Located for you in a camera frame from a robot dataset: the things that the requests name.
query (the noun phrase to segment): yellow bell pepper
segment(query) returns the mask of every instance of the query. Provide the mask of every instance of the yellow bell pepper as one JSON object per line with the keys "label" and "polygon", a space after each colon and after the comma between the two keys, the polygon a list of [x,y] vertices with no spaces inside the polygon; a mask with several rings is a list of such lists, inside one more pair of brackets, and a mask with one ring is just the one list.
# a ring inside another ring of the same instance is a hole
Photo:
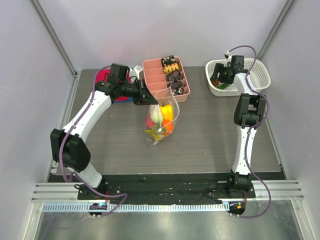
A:
{"label": "yellow bell pepper", "polygon": [[174,108],[170,104],[160,106],[160,109],[163,116],[163,120],[171,122],[174,119]]}

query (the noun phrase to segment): green object in basket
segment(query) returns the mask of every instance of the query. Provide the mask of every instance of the green object in basket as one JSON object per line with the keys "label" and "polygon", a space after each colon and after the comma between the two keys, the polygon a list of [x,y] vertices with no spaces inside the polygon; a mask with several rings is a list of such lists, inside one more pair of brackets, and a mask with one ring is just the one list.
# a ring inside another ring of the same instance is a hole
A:
{"label": "green object in basket", "polygon": [[229,87],[230,84],[228,83],[224,83],[224,84],[221,84],[220,86],[217,86],[216,88],[217,89],[220,89],[220,90],[223,90],[223,89],[226,89],[227,87]]}

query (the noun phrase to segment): clear plastic bag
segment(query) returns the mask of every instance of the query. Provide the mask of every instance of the clear plastic bag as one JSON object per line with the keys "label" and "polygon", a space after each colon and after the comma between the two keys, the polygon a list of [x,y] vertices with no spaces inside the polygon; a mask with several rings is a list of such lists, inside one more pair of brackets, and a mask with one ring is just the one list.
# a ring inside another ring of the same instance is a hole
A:
{"label": "clear plastic bag", "polygon": [[170,87],[157,91],[154,97],[158,105],[150,105],[145,117],[145,139],[149,147],[173,133],[180,113]]}

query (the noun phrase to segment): white wall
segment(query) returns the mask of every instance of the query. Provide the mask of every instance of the white wall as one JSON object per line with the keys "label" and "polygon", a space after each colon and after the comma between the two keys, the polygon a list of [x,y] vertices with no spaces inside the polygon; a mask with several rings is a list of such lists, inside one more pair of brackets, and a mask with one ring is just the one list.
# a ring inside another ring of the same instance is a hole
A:
{"label": "white wall", "polygon": [[297,179],[320,238],[320,1],[298,0],[263,62],[269,121],[286,173]]}
{"label": "white wall", "polygon": [[0,239],[22,239],[72,75],[28,0],[0,3]]}
{"label": "white wall", "polygon": [[135,66],[167,55],[180,56],[185,66],[204,66],[238,45],[259,50],[285,2],[40,0],[77,70]]}

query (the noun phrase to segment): white plastic basket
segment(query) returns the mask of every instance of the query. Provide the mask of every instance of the white plastic basket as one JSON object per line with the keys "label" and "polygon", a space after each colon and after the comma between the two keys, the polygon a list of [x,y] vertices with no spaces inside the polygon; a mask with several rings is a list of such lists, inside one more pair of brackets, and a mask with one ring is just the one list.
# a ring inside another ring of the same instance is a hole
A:
{"label": "white plastic basket", "polygon": [[[254,62],[253,58],[245,58],[244,59],[244,69],[249,69]],[[227,64],[226,59],[221,60],[213,60],[206,64],[205,66],[205,74],[206,78],[208,80],[210,91],[213,95],[218,97],[224,97],[224,96],[239,96],[240,93],[238,92],[237,87],[234,84],[230,84],[226,89],[219,89],[213,86],[213,84],[210,81],[210,78],[212,74],[214,73],[216,64]],[[265,67],[265,65],[259,61],[256,60],[255,64],[250,71],[250,79],[253,83],[253,86],[256,88],[258,92],[260,92],[262,89],[266,89],[271,84],[270,75]]]}

